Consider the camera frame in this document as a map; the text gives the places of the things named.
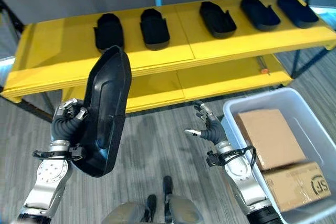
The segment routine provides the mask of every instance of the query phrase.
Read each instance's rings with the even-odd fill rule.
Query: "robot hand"
[[[212,111],[202,101],[196,101],[194,108],[197,110],[196,116],[205,123],[206,130],[185,129],[186,134],[199,136],[213,142],[215,145],[221,141],[226,141],[225,131]]]
[[[256,149],[253,146],[235,150],[228,139],[218,118],[201,101],[196,101],[196,116],[206,125],[206,130],[185,129],[186,134],[199,136],[215,144],[217,153],[208,152],[209,166],[222,166],[226,180],[243,213],[251,224],[282,223],[271,202],[252,174],[256,159]],[[249,163],[245,153],[252,150]]]
[[[71,141],[76,130],[88,114],[83,102],[75,98],[59,105],[51,123],[51,141]]]
[[[37,179],[17,219],[18,223],[50,223],[71,175],[70,161],[85,157],[85,149],[71,143],[87,115],[82,102],[71,99],[57,107],[51,124],[49,152],[34,151],[42,160]]]

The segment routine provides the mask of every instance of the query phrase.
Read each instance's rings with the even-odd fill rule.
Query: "yellow wooden shelf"
[[[223,11],[229,10],[237,25],[232,37],[215,39],[210,35],[198,12],[200,2],[175,6],[196,60],[220,58],[223,61],[317,46],[332,49],[336,45],[336,33],[322,19],[311,28],[298,28],[278,7],[277,0],[260,0],[265,6],[271,5],[281,20],[275,30],[268,32],[252,25],[240,8],[241,0],[211,1]]]
[[[274,55],[264,56],[270,75],[261,74],[256,58],[221,62],[132,80],[126,112],[260,88],[291,81]],[[63,89],[62,100],[83,99],[86,85]]]
[[[233,36],[222,40],[210,36],[199,16],[200,2],[155,7],[166,18],[171,35],[169,46],[159,51],[144,46],[139,25],[144,8],[113,12],[121,20],[133,77],[314,46],[331,49],[336,45],[335,31],[323,20],[308,29],[298,28],[277,7],[276,0],[262,0],[271,4],[281,19],[278,28],[269,32],[252,26],[239,8],[240,0],[213,2],[223,10],[229,9],[238,27]],[[28,25],[2,95],[18,102],[23,95],[84,85],[100,56],[93,32],[100,15]]]

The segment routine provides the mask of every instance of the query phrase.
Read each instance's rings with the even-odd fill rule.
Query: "plastic storage bin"
[[[243,148],[247,146],[234,120],[234,115],[238,112],[256,109],[279,109],[282,112],[307,159],[317,162],[321,167],[331,191],[331,196],[325,199],[294,210],[280,212],[259,168],[255,165],[254,176],[271,200],[274,208],[279,212],[283,222],[290,224],[312,223],[335,212],[336,145],[302,96],[294,89],[281,88],[226,102],[223,106],[222,126],[233,147]],[[250,153],[247,154],[247,158],[250,160]]]

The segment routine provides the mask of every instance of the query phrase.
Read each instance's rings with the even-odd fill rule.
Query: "gray carpet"
[[[321,48],[302,51],[300,64]],[[278,54],[290,69],[294,52]],[[330,136],[336,140],[336,51],[329,53],[290,86],[311,106]],[[219,116],[223,103],[237,95],[207,99]],[[54,104],[60,92],[49,92]],[[44,107],[41,96],[30,96]],[[0,99],[1,218],[14,219],[31,190],[39,161],[32,151],[47,150],[50,125]],[[158,197],[155,221],[163,222],[162,178],[171,175],[174,192],[190,198],[206,223],[247,223],[223,182],[220,168],[209,168],[205,155],[209,142],[185,136],[186,127],[202,128],[190,103],[129,115],[126,119],[115,169],[103,178],[92,178],[74,170],[64,198],[52,223],[99,223],[111,210],[126,201],[144,202],[149,194]],[[336,223],[336,215],[318,223]]]

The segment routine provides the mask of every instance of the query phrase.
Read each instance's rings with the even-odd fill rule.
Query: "cardboard box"
[[[238,113],[235,120],[247,144],[257,149],[257,164],[260,170],[306,159],[279,110]]]
[[[264,173],[280,211],[288,211],[330,195],[329,186],[315,162]]]

